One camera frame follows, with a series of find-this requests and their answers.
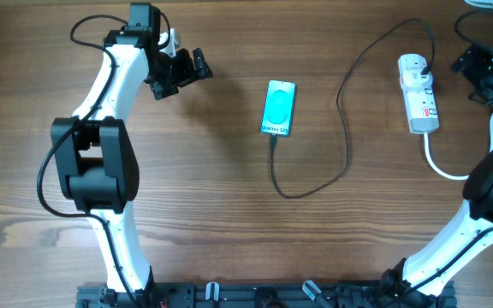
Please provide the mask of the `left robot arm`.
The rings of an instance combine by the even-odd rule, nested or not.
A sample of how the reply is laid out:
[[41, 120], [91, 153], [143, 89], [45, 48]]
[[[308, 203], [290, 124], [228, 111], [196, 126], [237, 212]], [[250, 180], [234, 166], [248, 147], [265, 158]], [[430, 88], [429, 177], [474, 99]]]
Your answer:
[[200, 48], [181, 48], [168, 17], [151, 3], [132, 3], [128, 20], [112, 30], [98, 50], [104, 54], [87, 98], [70, 117], [56, 118], [50, 128], [52, 147], [38, 174], [41, 205], [55, 216], [43, 192], [45, 171], [55, 161], [62, 195], [73, 201], [73, 218], [92, 226], [102, 252], [107, 281], [80, 287], [79, 307], [165, 307], [168, 302], [154, 281], [140, 247], [134, 199], [140, 167], [126, 122], [142, 84], [156, 100], [212, 77]]

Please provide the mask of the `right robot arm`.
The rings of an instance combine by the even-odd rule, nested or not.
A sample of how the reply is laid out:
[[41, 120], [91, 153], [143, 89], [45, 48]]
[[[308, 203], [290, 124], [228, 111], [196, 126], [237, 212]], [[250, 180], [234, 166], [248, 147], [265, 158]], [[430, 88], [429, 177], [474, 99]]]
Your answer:
[[[493, 52], [472, 44], [452, 69], [493, 107]], [[447, 283], [493, 244], [493, 149], [466, 178], [462, 204], [421, 251], [386, 271], [374, 298], [382, 307], [440, 307]]]

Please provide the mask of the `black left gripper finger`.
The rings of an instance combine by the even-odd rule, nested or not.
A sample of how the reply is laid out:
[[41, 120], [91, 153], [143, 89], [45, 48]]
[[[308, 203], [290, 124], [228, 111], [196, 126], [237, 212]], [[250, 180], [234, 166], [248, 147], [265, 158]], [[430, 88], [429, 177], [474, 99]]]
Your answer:
[[200, 48], [193, 50], [193, 65], [198, 80], [205, 80], [213, 77], [212, 70], [206, 62], [203, 51]]
[[189, 51], [178, 50], [175, 56], [175, 83], [178, 86], [187, 86], [196, 80], [196, 70]]

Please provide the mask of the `teal screen smartphone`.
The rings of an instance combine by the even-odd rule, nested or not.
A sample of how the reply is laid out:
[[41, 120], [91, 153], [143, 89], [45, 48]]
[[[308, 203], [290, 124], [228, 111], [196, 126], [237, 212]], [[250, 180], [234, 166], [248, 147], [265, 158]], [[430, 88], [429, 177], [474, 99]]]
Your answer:
[[284, 137], [290, 135], [295, 93], [294, 82], [269, 81], [260, 124], [261, 133]]

